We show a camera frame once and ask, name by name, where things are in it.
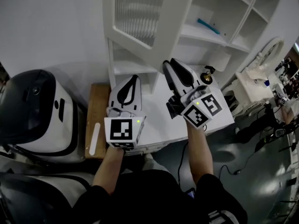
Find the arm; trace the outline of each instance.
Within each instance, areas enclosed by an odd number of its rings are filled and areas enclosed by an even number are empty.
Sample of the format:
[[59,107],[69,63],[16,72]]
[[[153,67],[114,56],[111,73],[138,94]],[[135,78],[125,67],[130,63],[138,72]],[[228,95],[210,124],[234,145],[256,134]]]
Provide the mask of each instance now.
[[106,156],[94,176],[93,186],[101,186],[109,195],[114,192],[121,170],[123,153],[122,148],[108,148]]
[[204,174],[213,174],[213,159],[203,129],[195,129],[186,121],[190,169],[195,184]]
[[286,125],[288,125],[294,118],[293,111],[290,110],[289,113],[287,113],[283,106],[281,107],[281,114]]

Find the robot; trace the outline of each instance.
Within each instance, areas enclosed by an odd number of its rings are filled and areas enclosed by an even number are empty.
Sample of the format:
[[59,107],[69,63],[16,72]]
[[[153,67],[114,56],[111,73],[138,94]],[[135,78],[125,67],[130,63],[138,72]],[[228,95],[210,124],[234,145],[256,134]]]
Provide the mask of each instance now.
[[29,70],[0,90],[0,144],[49,163],[84,161],[86,115],[54,75]]
[[183,62],[176,59],[164,61],[163,72],[174,93],[166,104],[172,119],[182,115],[200,129],[223,110],[209,87],[202,85],[196,73]]
[[[164,61],[163,71],[174,93],[166,104],[172,119],[182,115],[200,129],[223,110],[208,86],[202,85],[196,73],[183,62]],[[107,143],[125,150],[136,147],[146,118],[137,75],[125,79],[111,91],[107,116],[104,119]]]
[[141,81],[137,75],[123,80],[109,97],[105,122],[106,141],[113,147],[131,150],[136,147],[146,115],[141,111]]

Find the desk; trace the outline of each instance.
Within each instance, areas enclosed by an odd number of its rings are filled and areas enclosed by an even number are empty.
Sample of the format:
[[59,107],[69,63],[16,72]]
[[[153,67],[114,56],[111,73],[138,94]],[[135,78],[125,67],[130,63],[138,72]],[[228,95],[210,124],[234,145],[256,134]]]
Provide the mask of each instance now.
[[[200,76],[203,67],[192,66],[192,69]],[[234,123],[233,116],[215,80],[209,85],[209,88],[221,103],[223,111],[216,119],[207,124],[206,134]],[[142,111],[145,112],[146,119],[138,145],[134,150],[126,152],[126,155],[155,152],[169,143],[187,139],[184,118],[177,116],[171,119],[168,112],[166,103],[171,96],[173,93],[168,87],[165,76],[159,73],[154,93],[142,96]]]
[[246,72],[237,72],[235,75],[237,79],[222,91],[224,95],[229,94],[231,91],[234,93],[236,101],[231,105],[236,105],[236,108],[232,111],[234,118],[274,98],[270,87],[255,83]]
[[[195,66],[192,67],[192,69],[200,76],[203,67]],[[223,129],[234,123],[233,116],[215,80],[209,85],[209,88],[222,105],[223,111],[217,115],[216,119],[213,119],[206,125],[206,134]],[[107,86],[92,85],[86,126],[86,158],[103,159],[105,157],[106,141],[103,128],[100,129],[98,135],[95,154],[90,155],[89,149],[95,124],[100,123],[101,127],[104,127],[104,117],[106,116],[109,93],[110,90]],[[154,93],[152,95],[142,96],[142,111],[145,112],[146,119],[138,145],[133,150],[127,151],[126,155],[152,153],[172,142],[187,139],[187,128],[184,118],[177,116],[171,119],[168,112],[166,103],[171,96],[173,96],[173,93],[168,87],[165,76],[159,73]]]

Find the person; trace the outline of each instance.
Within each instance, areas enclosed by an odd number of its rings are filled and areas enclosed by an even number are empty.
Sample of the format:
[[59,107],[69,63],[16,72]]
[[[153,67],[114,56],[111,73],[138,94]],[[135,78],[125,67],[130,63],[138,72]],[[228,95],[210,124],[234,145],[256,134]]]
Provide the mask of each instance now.
[[297,80],[291,84],[291,90],[288,92],[289,99],[292,99],[298,94],[299,83]]
[[214,223],[223,213],[247,223],[247,213],[213,175],[213,160],[203,129],[187,122],[189,164],[197,185],[195,198],[181,191],[175,178],[152,157],[143,170],[120,175],[124,150],[109,147],[93,186],[76,202],[75,223]]
[[299,115],[299,100],[287,100],[285,105],[270,109],[265,115],[253,121],[249,127],[240,130],[236,127],[237,141],[247,143],[257,133],[263,131],[267,127],[275,128],[281,123],[288,125],[295,117]]

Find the white cabinet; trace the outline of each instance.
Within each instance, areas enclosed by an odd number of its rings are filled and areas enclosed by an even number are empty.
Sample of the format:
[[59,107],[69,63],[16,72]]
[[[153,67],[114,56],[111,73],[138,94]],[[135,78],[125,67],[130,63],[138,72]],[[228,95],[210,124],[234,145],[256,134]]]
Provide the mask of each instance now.
[[105,36],[157,70],[170,59],[191,0],[103,0]]
[[[222,87],[253,49],[278,3],[279,0],[103,0],[111,86],[139,74],[143,95],[152,94],[162,62],[174,57],[189,65],[218,63],[225,68],[214,74]],[[198,23],[198,19],[219,34]],[[223,54],[227,56],[226,64],[222,64]]]

